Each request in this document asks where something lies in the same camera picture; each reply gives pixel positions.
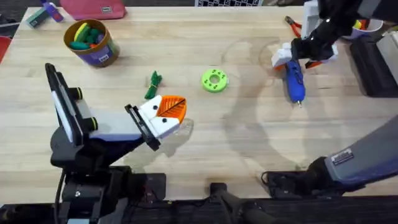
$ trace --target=white cup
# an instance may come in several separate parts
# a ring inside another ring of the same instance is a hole
[[[343,36],[342,38],[347,39],[347,40],[353,40],[358,37],[361,37],[362,35],[365,34],[371,34],[375,31],[378,31],[381,27],[383,26],[383,21],[378,20],[378,19],[371,19],[368,29],[366,30],[361,30],[353,27],[353,32],[349,36]]]

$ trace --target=green toy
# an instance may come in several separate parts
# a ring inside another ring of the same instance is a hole
[[[219,93],[228,85],[228,77],[219,69],[209,69],[201,77],[203,88],[212,93]]]
[[[88,35],[86,38],[86,43],[87,44],[94,44],[95,43],[95,38],[92,35]]]
[[[73,41],[70,43],[70,48],[73,50],[87,50],[90,49],[90,46],[82,42]]]
[[[150,100],[156,95],[157,87],[162,81],[162,76],[158,75],[156,71],[153,72],[152,77],[150,78],[150,87],[145,95],[145,99]]]
[[[90,30],[90,36],[93,36],[93,38],[96,40],[97,36],[100,34],[100,31],[98,29],[92,28]]]
[[[84,42],[90,33],[90,26],[87,23],[84,23],[79,27],[75,34],[75,42]]]

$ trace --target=green ring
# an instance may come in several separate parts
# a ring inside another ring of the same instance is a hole
[[[218,77],[218,83],[210,81],[212,76]],[[209,69],[201,77],[201,84],[205,90],[211,93],[219,93],[228,85],[228,76],[220,69]]]

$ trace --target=colorful toy pieces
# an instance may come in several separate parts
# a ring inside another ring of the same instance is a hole
[[[87,50],[95,48],[104,39],[104,34],[98,29],[91,28],[87,22],[76,31],[74,41],[70,43],[73,50]]]

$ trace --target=pink bag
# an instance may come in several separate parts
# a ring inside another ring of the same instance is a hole
[[[74,19],[119,19],[126,14],[121,0],[60,0]]]

